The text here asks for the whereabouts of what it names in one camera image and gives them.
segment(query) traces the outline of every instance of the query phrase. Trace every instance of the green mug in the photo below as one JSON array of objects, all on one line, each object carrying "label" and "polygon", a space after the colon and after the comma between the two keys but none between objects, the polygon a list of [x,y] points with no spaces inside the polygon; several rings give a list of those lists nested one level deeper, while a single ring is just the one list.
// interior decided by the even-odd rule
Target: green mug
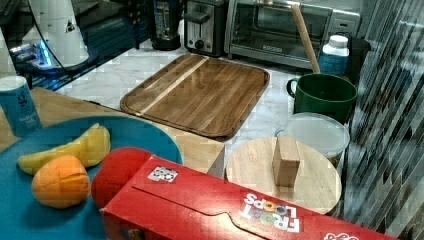
[{"label": "green mug", "polygon": [[[296,92],[292,83],[297,82]],[[344,124],[357,97],[357,90],[347,80],[326,74],[308,74],[291,79],[287,92],[294,98],[293,113],[312,112],[331,117]]]}]

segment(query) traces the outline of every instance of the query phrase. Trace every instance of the wooden spoon handle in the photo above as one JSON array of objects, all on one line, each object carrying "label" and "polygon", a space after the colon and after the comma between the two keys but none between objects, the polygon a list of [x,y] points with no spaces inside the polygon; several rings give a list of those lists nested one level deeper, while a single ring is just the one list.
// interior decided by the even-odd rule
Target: wooden spoon handle
[{"label": "wooden spoon handle", "polygon": [[294,15],[297,30],[299,31],[300,38],[302,39],[302,44],[305,47],[306,54],[308,55],[309,61],[312,64],[312,71],[314,71],[314,73],[320,73],[321,71],[318,66],[318,61],[312,47],[311,39],[309,39],[308,30],[306,29],[305,21],[303,20],[302,13],[300,12],[299,5],[293,4],[291,9]]}]

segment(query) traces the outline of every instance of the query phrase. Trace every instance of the toaster oven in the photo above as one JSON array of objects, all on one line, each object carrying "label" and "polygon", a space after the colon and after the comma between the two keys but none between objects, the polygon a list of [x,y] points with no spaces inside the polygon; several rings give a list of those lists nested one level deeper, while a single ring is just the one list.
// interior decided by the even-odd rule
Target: toaster oven
[{"label": "toaster oven", "polygon": [[[304,0],[300,10],[315,55],[333,34],[355,37],[360,24],[358,0]],[[294,2],[281,0],[230,0],[224,51],[270,62],[310,69],[291,11]]]}]

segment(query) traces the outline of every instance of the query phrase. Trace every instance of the wooden cutting board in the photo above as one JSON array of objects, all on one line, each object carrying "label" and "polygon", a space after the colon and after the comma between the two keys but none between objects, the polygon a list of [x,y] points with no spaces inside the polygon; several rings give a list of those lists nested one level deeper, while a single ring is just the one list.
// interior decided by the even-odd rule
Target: wooden cutting board
[{"label": "wooden cutting board", "polygon": [[121,100],[129,114],[184,131],[226,140],[247,118],[269,83],[259,68],[188,54]]},{"label": "wooden cutting board", "polygon": [[276,186],[272,159],[276,137],[258,138],[238,147],[228,159],[228,181],[326,214],[339,202],[342,184],[334,166],[315,149],[296,142],[300,157],[294,188]]}]

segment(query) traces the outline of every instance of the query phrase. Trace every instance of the froot loops box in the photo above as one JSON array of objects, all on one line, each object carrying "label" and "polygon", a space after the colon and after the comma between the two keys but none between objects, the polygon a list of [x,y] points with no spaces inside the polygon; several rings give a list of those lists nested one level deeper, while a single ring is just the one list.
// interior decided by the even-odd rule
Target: froot loops box
[{"label": "froot loops box", "polygon": [[108,239],[394,239],[151,156],[101,209]]}]

